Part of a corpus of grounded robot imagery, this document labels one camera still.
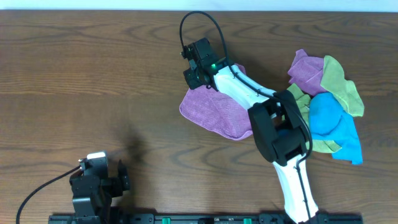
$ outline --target wooden tabletop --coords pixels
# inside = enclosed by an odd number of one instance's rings
[[[187,84],[178,27],[184,12],[0,11],[0,223],[15,222],[36,187],[106,150],[122,159],[129,212],[259,213],[283,210],[275,169],[253,138],[225,139],[179,112]],[[364,164],[314,152],[312,194],[329,212],[398,223],[398,14],[212,12],[231,59],[260,84],[283,90],[295,51],[331,55],[365,105],[355,125]],[[186,43],[209,38],[203,16],[184,24]],[[68,178],[37,193],[21,223],[71,213]]]

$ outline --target black cable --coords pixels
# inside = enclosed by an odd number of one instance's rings
[[[72,170],[70,170],[70,171],[68,171],[68,172],[66,172],[66,173],[64,173],[64,174],[62,174],[61,176],[58,176],[58,177],[56,177],[56,178],[54,178],[54,179],[52,179],[52,180],[50,180],[50,181],[48,181],[48,182],[42,184],[40,187],[37,187],[36,190],[34,190],[32,193],[30,193],[30,195],[29,195],[28,197],[25,198],[24,202],[20,205],[20,207],[19,207],[19,209],[18,209],[17,218],[16,218],[16,223],[19,224],[19,219],[20,219],[20,217],[21,217],[22,209],[24,209],[24,207],[25,207],[27,201],[29,201],[29,199],[30,199],[31,197],[33,197],[33,195],[35,195],[38,191],[42,190],[42,189],[43,189],[45,186],[47,186],[48,184],[51,184],[51,183],[53,183],[53,182],[55,182],[55,181],[61,179],[62,177],[65,177],[65,176],[67,176],[67,175],[69,175],[69,174],[75,172],[75,171],[78,170],[79,168],[80,168],[80,166],[73,168]]]
[[[234,75],[234,77],[237,78],[239,81],[241,81],[241,82],[242,82],[243,84],[245,84],[246,86],[248,86],[250,89],[252,89],[253,91],[255,91],[257,94],[262,95],[262,96],[265,96],[265,97],[268,97],[268,98],[270,98],[270,99],[273,99],[273,100],[275,100],[275,101],[277,101],[277,102],[283,104],[284,106],[289,107],[289,108],[294,112],[294,114],[296,114],[296,116],[299,118],[301,124],[304,126],[305,130],[303,130],[303,132],[304,132],[304,135],[306,135],[307,139],[308,139],[309,142],[310,142],[310,147],[308,148],[308,151],[307,151],[306,155],[305,155],[303,158],[301,158],[301,159],[299,159],[299,160],[297,161],[296,167],[295,167],[295,168],[296,168],[296,170],[297,170],[298,179],[300,180],[300,185],[301,185],[301,188],[302,188],[302,190],[303,190],[304,202],[305,202],[305,206],[306,206],[306,209],[307,209],[308,220],[309,220],[309,222],[310,222],[311,214],[310,214],[310,209],[309,209],[309,207],[308,207],[307,195],[306,195],[306,193],[305,193],[304,183],[303,183],[303,179],[302,179],[302,176],[301,176],[301,173],[300,173],[300,166],[299,166],[300,163],[303,162],[304,160],[306,160],[306,159],[310,156],[310,154],[312,153],[313,143],[312,143],[312,135],[311,135],[311,132],[310,132],[310,128],[308,127],[308,125],[306,124],[306,122],[304,121],[304,119],[302,118],[302,116],[301,116],[300,114],[298,114],[298,113],[294,110],[294,106],[293,106],[291,103],[286,102],[286,101],[284,101],[284,100],[282,100],[282,99],[280,99],[280,98],[278,98],[278,97],[276,97],[276,96],[272,96],[272,95],[265,94],[265,93],[263,93],[261,90],[257,90],[256,88],[254,88],[253,86],[251,86],[249,83],[247,83],[244,79],[242,79],[242,78],[232,69],[232,66],[229,64],[229,60],[228,60],[228,59],[229,59],[229,58],[228,58],[228,51],[227,51],[227,48],[226,48],[226,43],[225,43],[225,40],[224,40],[223,33],[222,33],[222,31],[221,31],[220,26],[218,25],[218,23],[216,22],[216,20],[215,20],[211,15],[209,15],[209,14],[207,14],[207,13],[205,13],[205,12],[202,12],[202,11],[192,11],[192,12],[189,12],[188,14],[186,14],[186,15],[182,18],[181,23],[180,23],[180,41],[181,41],[182,51],[183,51],[184,53],[185,53],[185,48],[184,48],[184,43],[183,43],[183,40],[182,40],[182,24],[184,23],[184,20],[185,20],[188,16],[190,16],[190,15],[192,15],[192,14],[202,14],[202,15],[206,16],[207,18],[209,18],[209,19],[214,23],[214,25],[216,26],[218,32],[220,33],[220,39],[221,39],[221,43],[222,43],[223,49],[224,49],[225,60],[227,61],[228,67],[229,67],[229,69],[231,70],[231,72],[232,72],[232,74]]]

